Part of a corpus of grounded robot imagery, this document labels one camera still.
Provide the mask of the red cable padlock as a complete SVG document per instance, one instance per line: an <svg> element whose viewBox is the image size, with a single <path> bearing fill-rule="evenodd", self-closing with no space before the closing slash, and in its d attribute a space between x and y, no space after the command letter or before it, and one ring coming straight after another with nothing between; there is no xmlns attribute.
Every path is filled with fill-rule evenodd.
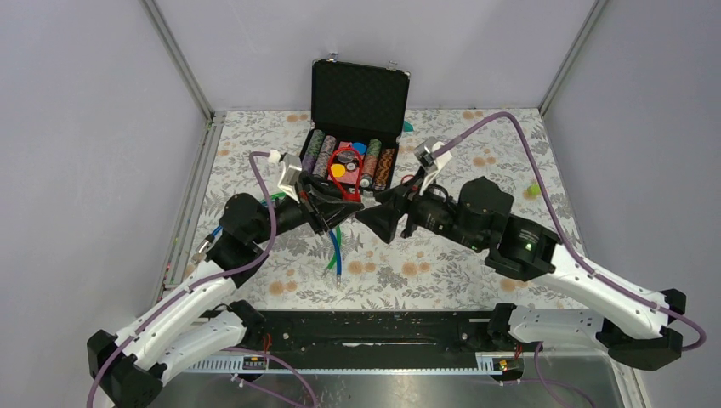
<svg viewBox="0 0 721 408"><path fill-rule="evenodd" d="M361 201L363 155L351 144L335 150L327 167L328 178L339 188L346 201Z"/></svg>

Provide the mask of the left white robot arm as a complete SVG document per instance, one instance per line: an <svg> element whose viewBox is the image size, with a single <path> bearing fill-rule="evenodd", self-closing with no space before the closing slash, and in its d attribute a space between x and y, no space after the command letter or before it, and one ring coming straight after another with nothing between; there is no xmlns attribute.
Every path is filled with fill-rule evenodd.
<svg viewBox="0 0 721 408"><path fill-rule="evenodd" d="M259 346L263 319L245 303L231 304L196 329L191 324L258 272L279 235L304 224L323 234L362 208L359 188L347 191L307 175L279 201L233 195L219 220L220 237L180 286L117 333L99 330L89 338L94 382L87 405L101 390L116 407L146 407L196 362L237 344Z"/></svg>

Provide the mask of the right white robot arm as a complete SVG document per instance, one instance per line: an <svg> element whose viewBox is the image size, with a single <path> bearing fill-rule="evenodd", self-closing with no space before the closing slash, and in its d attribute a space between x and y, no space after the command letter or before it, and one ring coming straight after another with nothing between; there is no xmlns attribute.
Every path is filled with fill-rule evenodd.
<svg viewBox="0 0 721 408"><path fill-rule="evenodd" d="M489 342L508 350L517 342L588 347L643 371L678 360L683 337L671 328L685 311L685 295L654 292L584 259L574 259L559 235L512 214L514 198L489 179L468 181L458 198L437 185L421 190L420 179L377 195L357 219L384 242L423 228L474 252L506 278L562 292L579 309L529 309L499 304L487 328Z"/></svg>

